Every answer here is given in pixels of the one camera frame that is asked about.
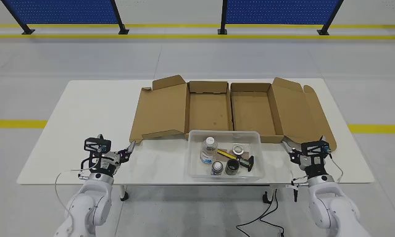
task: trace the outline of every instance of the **black cable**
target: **black cable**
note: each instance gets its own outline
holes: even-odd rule
[[[240,227],[241,227],[241,226],[246,226],[246,225],[251,224],[251,223],[253,223],[253,222],[256,222],[256,221],[258,221],[259,219],[261,219],[262,217],[264,217],[265,214],[266,214],[266,212],[267,212],[267,211],[270,209],[270,207],[272,206],[272,204],[273,204],[273,195],[275,195],[276,193],[277,193],[277,189],[274,190],[274,192],[273,192],[273,194],[272,194],[272,200],[270,201],[269,207],[267,207],[267,209],[265,210],[265,212],[264,212],[262,215],[260,215],[258,218],[254,219],[254,220],[252,220],[252,221],[250,221],[250,222],[237,225],[236,228],[237,228],[239,231],[241,231],[242,233],[244,233],[245,235],[247,235],[248,237],[250,237],[250,236],[249,236],[246,232],[244,232]]]
[[[284,237],[285,229],[284,229],[283,227],[262,220],[264,217],[270,215],[271,213],[273,213],[274,211],[276,211],[276,210],[278,209],[277,189],[276,189],[275,192],[274,192],[274,199],[276,200],[276,207],[275,207],[272,211],[270,211],[269,213],[264,214],[264,215],[259,219],[259,221],[260,221],[260,222],[263,222],[263,223],[266,223],[266,224],[269,224],[270,226],[273,226],[273,227],[281,228],[281,236]]]

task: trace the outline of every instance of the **gray floor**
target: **gray floor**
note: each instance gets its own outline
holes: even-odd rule
[[[348,123],[395,123],[395,46],[339,41],[0,41],[0,119],[48,119],[67,82],[78,79],[324,78]],[[63,210],[53,186],[20,186],[17,176],[41,130],[0,129],[2,236],[51,236]],[[343,185],[373,236],[392,236],[395,135],[354,135],[376,182]],[[60,186],[64,202],[78,186]],[[135,186],[118,200],[98,236],[241,236],[235,228],[260,215],[262,187]],[[307,191],[293,202],[280,189],[269,216],[286,236],[325,236],[310,218]],[[254,223],[251,236],[276,236]]]

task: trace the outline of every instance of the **cardboard box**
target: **cardboard box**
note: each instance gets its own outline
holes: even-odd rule
[[[337,145],[313,88],[275,78],[268,83],[232,83],[234,129],[254,130],[263,143],[279,143],[286,136],[296,143],[322,135],[332,150]]]
[[[232,130],[227,82],[191,81],[181,76],[154,80],[140,92],[130,141],[184,133],[190,130]]]
[[[189,127],[191,130],[233,130],[229,85],[224,81],[190,81]]]
[[[256,131],[262,143],[280,143],[284,135],[276,130],[268,91],[270,83],[232,83],[231,103],[235,131]]]

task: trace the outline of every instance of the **table leg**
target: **table leg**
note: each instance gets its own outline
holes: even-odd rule
[[[126,201],[129,198],[129,194],[125,189],[125,186],[120,185],[119,186],[119,196],[121,198],[121,201]]]

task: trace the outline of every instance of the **plastic bottle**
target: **plastic bottle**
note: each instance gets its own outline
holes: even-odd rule
[[[218,143],[213,137],[208,137],[202,143],[201,159],[205,164],[211,164],[217,153]]]

